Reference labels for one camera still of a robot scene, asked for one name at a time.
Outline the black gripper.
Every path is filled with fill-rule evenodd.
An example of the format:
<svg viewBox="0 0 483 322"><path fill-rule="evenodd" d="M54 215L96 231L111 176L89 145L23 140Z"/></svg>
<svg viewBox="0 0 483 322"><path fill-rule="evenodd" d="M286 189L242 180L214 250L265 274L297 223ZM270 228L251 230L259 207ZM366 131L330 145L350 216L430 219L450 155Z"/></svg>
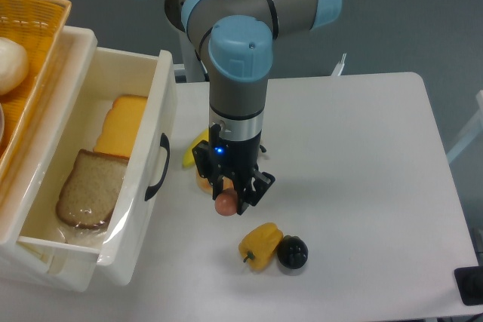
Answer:
<svg viewBox="0 0 483 322"><path fill-rule="evenodd" d="M261 133L244 141L217 138L209 143L200 139L192 148L192 156L199 175L209 180L215 201L224 190L224 177L232 180L238 196L237 214L254 207L274 184L275 177L254 169L257 164Z"/></svg>

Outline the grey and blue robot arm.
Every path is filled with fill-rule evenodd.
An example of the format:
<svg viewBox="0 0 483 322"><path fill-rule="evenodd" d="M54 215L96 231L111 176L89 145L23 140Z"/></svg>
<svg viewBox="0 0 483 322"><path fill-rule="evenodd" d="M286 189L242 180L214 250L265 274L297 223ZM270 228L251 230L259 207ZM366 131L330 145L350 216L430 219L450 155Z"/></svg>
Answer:
<svg viewBox="0 0 483 322"><path fill-rule="evenodd" d="M273 185L257 164L273 42L334 22L343 0L183 0L182 30L210 82L209 136L192 149L217 204L237 213Z"/></svg>

